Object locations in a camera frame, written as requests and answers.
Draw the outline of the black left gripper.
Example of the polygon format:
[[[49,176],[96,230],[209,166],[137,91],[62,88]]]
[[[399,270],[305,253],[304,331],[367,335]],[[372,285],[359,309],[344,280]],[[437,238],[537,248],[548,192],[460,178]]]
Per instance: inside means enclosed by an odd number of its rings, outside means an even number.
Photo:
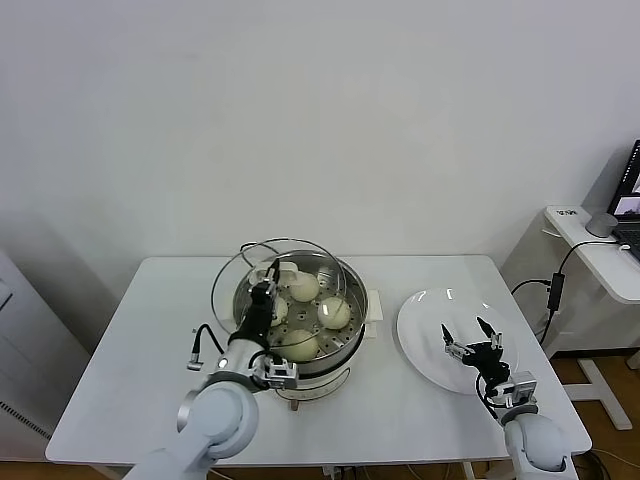
[[[263,278],[250,290],[251,303],[239,328],[242,338],[268,345],[268,333],[275,312],[277,285],[280,279],[280,259],[276,258],[269,266],[269,278]]]

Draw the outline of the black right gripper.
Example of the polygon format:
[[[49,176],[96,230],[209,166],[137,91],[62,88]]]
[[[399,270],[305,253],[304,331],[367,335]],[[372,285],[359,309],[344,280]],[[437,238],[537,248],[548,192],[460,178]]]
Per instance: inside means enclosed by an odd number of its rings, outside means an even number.
[[[510,376],[509,365],[502,361],[504,353],[502,333],[496,332],[492,325],[483,318],[477,317],[476,320],[486,337],[484,342],[470,344],[466,347],[455,341],[447,327],[442,324],[444,351],[457,361],[463,360],[464,365],[476,368],[485,385],[488,388],[494,388],[506,382]]]

